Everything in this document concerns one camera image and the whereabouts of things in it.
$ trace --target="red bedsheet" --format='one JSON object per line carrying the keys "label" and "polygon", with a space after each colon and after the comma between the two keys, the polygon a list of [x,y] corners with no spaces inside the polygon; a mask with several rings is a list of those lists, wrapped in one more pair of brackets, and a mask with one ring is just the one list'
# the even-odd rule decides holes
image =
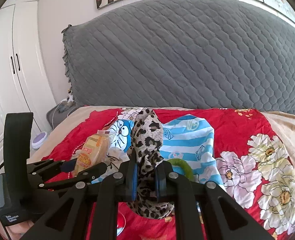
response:
{"label": "red bedsheet", "polygon": [[[93,111],[43,159],[69,160],[88,136],[113,122],[121,111]],[[205,118],[214,128],[214,157],[227,192],[275,239],[289,238],[295,230],[293,166],[282,142],[259,111],[156,109],[155,113],[162,123],[186,114]],[[67,178],[67,173],[61,173],[51,181]],[[119,211],[126,218],[119,240],[176,239],[174,216],[162,220],[146,219],[132,212],[125,203],[119,204]]]}

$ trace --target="gray quilted blanket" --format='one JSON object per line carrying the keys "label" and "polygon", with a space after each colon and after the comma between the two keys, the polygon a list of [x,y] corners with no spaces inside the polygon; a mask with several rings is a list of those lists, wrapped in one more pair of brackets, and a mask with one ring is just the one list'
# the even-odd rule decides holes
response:
{"label": "gray quilted blanket", "polygon": [[295,114],[295,28],[237,0],[145,0],[63,31],[79,105]]}

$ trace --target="green toy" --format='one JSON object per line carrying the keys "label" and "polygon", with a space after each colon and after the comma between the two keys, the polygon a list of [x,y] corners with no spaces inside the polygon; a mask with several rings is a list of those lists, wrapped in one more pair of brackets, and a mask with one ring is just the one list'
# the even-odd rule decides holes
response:
{"label": "green toy", "polygon": [[179,166],[183,169],[185,173],[185,177],[187,177],[190,181],[194,181],[193,171],[190,165],[185,160],[182,159],[169,159],[167,160],[169,163],[175,166]]}

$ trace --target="leopard print fabric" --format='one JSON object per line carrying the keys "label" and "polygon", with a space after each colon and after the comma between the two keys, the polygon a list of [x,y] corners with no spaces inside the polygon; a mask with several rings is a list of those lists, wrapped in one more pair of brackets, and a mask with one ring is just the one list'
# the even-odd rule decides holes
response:
{"label": "leopard print fabric", "polygon": [[143,108],[137,115],[131,131],[132,145],[127,154],[136,154],[138,167],[137,198],[128,206],[138,215],[162,219],[172,210],[171,203],[157,203],[155,194],[155,168],[163,161],[160,148],[163,144],[163,127],[155,112]]}

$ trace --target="beige bedsheet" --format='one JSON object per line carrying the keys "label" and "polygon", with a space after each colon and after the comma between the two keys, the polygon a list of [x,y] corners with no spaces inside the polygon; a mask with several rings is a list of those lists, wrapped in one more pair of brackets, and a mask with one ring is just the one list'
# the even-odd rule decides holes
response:
{"label": "beige bedsheet", "polygon": [[[74,127],[89,117],[92,111],[103,111],[110,108],[119,108],[119,106],[85,106],[73,112],[50,133],[42,147],[28,159],[28,163],[39,161],[44,156],[49,155],[54,147],[59,144]],[[186,110],[178,107],[167,107],[166,109]],[[295,168],[295,115],[283,112],[264,112],[263,114],[270,122],[272,129],[285,144]]]}

